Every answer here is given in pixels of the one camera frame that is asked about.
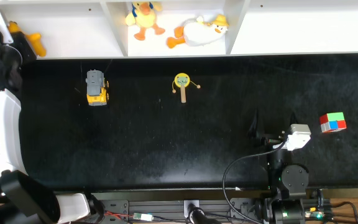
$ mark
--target black tabletop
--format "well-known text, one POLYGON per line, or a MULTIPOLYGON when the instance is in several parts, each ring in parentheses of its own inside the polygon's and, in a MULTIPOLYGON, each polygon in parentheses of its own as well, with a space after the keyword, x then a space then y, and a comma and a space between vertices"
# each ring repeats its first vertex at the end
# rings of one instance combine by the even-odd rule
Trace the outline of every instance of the black tabletop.
MULTIPOLYGON (((312 135, 292 152, 310 187, 358 187, 358 54, 117 60, 39 60, 23 68, 20 137, 30 176, 54 189, 218 188, 226 166, 260 152, 248 128, 258 108, 267 133, 294 113, 312 135), (110 105, 88 106, 86 72, 110 82, 110 105), (176 74, 201 85, 172 93, 176 74), (347 129, 322 134, 343 112, 347 129)), ((266 158, 240 162, 230 187, 266 189, 266 158)))

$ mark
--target yellow and gray toy truck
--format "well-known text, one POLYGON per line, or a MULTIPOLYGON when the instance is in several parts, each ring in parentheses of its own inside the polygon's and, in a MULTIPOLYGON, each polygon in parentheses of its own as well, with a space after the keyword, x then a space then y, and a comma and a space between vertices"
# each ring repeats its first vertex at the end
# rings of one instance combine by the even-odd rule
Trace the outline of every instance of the yellow and gray toy truck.
POLYGON ((109 81, 103 72, 90 70, 86 73, 86 98, 91 106, 102 106, 109 103, 109 81))

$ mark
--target green cube face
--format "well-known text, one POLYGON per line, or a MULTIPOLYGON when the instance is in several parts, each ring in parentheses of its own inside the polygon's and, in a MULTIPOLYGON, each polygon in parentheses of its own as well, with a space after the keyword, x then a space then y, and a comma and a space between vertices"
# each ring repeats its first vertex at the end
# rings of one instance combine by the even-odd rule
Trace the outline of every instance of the green cube face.
POLYGON ((343 121, 345 120, 345 117, 343 116, 342 112, 338 113, 329 113, 327 114, 328 121, 343 121))

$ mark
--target yellow duck plush toy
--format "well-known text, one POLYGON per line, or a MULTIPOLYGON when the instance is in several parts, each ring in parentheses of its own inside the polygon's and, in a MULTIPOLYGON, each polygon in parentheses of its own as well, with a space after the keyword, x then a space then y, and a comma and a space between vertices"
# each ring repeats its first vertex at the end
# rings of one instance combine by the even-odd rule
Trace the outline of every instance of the yellow duck plush toy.
POLYGON ((136 39, 145 40, 146 29, 151 27, 155 30, 156 35, 161 35, 165 32, 165 29, 155 23, 154 9, 161 11, 161 4, 159 2, 132 2, 132 11, 126 17, 125 22, 129 26, 136 24, 140 27, 140 32, 134 35, 136 39))

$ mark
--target wooden handle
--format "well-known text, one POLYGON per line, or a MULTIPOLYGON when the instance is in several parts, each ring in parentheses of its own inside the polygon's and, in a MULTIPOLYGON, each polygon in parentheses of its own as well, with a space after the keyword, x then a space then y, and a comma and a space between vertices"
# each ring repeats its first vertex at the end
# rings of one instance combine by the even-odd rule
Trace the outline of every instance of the wooden handle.
POLYGON ((180 86, 180 98, 182 103, 186 103, 186 87, 184 85, 180 86))

